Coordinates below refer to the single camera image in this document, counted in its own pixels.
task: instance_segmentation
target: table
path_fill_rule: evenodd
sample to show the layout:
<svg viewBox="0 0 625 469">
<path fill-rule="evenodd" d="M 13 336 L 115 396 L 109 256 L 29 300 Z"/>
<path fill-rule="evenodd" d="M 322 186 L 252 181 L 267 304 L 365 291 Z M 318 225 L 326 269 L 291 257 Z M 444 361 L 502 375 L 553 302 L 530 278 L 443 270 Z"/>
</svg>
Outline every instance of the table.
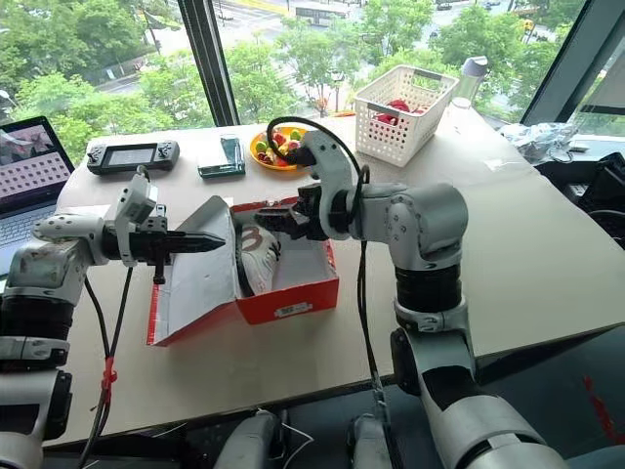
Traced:
<svg viewBox="0 0 625 469">
<path fill-rule="evenodd" d="M 354 118 L 324 123 L 354 142 Z M 175 139 L 181 157 L 171 174 L 153 174 L 170 227 L 182 222 L 213 194 L 234 203 L 279 199 L 310 182 L 303 174 L 267 170 L 247 160 L 243 179 L 201 180 L 195 156 L 210 150 L 216 133 L 243 143 L 263 130 L 170 131 L 117 136 L 97 142 L 130 143 Z M 374 182 L 411 185 L 447 181 L 469 207 L 462 280 L 469 302 L 475 354 L 486 357 L 611 327 L 623 321 L 625 254 L 591 219 L 571 205 L 472 110 L 445 112 L 437 133 L 405 168 L 360 155 Z M 111 203 L 126 176 L 100 178 L 84 163 L 66 184 L 60 207 Z M 106 434 L 225 413 L 315 393 L 368 376 L 355 301 L 359 243 L 335 242 L 341 279 L 334 311 L 250 326 L 231 317 L 167 348 L 146 342 L 152 268 L 135 270 L 117 352 L 119 379 Z M 391 302 L 393 266 L 386 246 L 368 250 L 368 302 L 373 348 L 382 374 L 393 372 L 389 334 L 396 328 Z M 112 329 L 125 269 L 110 263 L 89 271 Z M 86 438 L 89 411 L 97 400 L 103 370 L 102 342 L 86 294 L 74 312 L 66 369 L 74 375 L 67 431 L 53 445 Z"/>
</svg>

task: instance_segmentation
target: red shoe box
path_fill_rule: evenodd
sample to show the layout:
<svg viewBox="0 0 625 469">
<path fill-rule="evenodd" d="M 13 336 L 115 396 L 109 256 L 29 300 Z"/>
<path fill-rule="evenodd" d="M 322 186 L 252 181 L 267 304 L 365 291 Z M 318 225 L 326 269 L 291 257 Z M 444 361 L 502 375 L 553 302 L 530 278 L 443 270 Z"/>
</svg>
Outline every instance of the red shoe box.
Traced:
<svg viewBox="0 0 625 469">
<path fill-rule="evenodd" d="M 288 206 L 289 198 L 271 206 Z M 205 253 L 178 254 L 165 267 L 164 285 L 155 285 L 147 325 L 147 344 L 166 346 L 229 315 L 242 314 L 248 323 L 260 324 L 336 307 L 339 279 L 330 241 L 293 240 L 274 233 L 281 245 L 273 277 L 273 291 L 243 297 L 234 258 L 232 216 L 252 219 L 267 202 L 231 208 L 212 197 L 182 225 L 182 231 L 204 231 L 223 237 L 226 245 Z"/>
</svg>

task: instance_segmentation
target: white cord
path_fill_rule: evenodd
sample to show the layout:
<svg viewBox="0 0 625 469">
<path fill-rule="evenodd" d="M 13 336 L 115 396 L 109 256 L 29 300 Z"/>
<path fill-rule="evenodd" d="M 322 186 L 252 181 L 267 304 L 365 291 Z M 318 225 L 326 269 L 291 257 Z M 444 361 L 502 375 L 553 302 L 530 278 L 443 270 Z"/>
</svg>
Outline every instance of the white cord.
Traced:
<svg viewBox="0 0 625 469">
<path fill-rule="evenodd" d="M 309 445 L 310 443 L 314 442 L 314 438 L 312 436 L 310 436 L 308 433 L 304 433 L 301 430 L 298 430 L 297 428 L 293 428 L 290 425 L 287 425 L 286 423 L 282 423 L 282 426 L 284 428 L 288 428 L 289 430 L 291 430 L 292 432 L 297 433 L 298 435 L 302 435 L 304 438 L 306 438 L 306 441 L 303 442 L 296 450 L 293 451 L 293 453 L 289 456 L 289 458 L 286 460 L 286 462 L 284 462 L 284 465 L 282 466 L 282 469 L 286 469 L 289 464 L 291 463 L 291 461 L 293 460 L 293 458 L 302 450 L 304 449 L 307 445 Z"/>
<path fill-rule="evenodd" d="M 185 425 L 187 425 L 186 422 L 185 423 L 181 423 L 179 426 L 174 427 L 174 428 L 172 428 L 170 430 L 167 430 L 166 432 L 159 433 L 158 435 L 154 435 L 153 438 L 162 437 L 163 435 L 167 435 L 168 433 L 172 433 L 172 432 L 178 430 L 179 428 L 183 428 Z"/>
</svg>

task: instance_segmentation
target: shoe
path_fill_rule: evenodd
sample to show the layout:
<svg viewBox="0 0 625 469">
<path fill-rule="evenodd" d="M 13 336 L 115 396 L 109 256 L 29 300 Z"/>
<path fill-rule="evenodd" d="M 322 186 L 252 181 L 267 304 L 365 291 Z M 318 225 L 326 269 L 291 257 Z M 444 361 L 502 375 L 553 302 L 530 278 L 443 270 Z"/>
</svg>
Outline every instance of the shoe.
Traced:
<svg viewBox="0 0 625 469">
<path fill-rule="evenodd" d="M 273 234 L 254 223 L 237 227 L 236 269 L 245 296 L 272 290 L 279 257 L 280 243 Z"/>
</svg>

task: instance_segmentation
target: laptop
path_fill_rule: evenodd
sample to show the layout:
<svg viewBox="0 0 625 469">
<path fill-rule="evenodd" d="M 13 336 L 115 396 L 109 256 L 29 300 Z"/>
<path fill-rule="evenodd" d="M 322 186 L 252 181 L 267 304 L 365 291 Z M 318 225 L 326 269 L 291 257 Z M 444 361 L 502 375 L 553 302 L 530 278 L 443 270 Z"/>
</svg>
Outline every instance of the laptop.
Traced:
<svg viewBox="0 0 625 469">
<path fill-rule="evenodd" d="M 73 169 L 46 117 L 0 125 L 0 277 L 32 225 L 54 214 Z"/>
</svg>

